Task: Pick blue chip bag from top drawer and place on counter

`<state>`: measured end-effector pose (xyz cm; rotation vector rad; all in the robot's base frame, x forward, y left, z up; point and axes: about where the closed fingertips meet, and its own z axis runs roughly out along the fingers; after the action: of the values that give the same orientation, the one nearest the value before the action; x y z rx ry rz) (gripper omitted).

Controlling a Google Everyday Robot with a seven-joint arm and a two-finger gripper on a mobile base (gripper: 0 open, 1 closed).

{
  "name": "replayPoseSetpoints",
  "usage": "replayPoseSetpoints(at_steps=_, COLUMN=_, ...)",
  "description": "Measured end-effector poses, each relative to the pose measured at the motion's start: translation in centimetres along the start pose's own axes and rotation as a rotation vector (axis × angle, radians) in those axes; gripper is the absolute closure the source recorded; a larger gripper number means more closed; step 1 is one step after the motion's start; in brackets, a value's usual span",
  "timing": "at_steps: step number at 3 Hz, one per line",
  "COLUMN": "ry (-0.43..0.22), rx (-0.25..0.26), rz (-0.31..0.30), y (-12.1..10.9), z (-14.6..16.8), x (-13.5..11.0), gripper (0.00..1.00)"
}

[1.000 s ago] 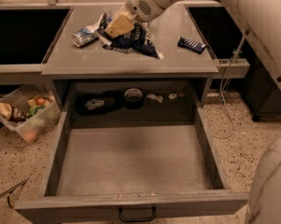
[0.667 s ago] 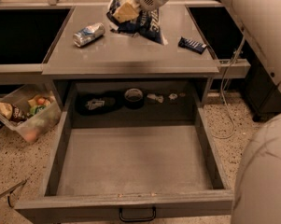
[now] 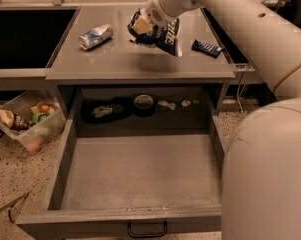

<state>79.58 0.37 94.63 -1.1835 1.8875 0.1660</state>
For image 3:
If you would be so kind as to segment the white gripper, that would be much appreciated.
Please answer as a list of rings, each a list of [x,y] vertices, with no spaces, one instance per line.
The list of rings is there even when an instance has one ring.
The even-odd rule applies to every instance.
[[[176,19],[178,17],[178,0],[148,0],[146,12],[148,15],[142,14],[132,25],[132,29],[138,35],[150,32],[153,24],[164,27]]]

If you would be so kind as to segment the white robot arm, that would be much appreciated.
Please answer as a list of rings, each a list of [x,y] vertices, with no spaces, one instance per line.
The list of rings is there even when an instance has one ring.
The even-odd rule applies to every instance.
[[[301,240],[301,29],[258,0],[148,0],[142,31],[206,7],[277,102],[236,128],[222,169],[222,240]]]

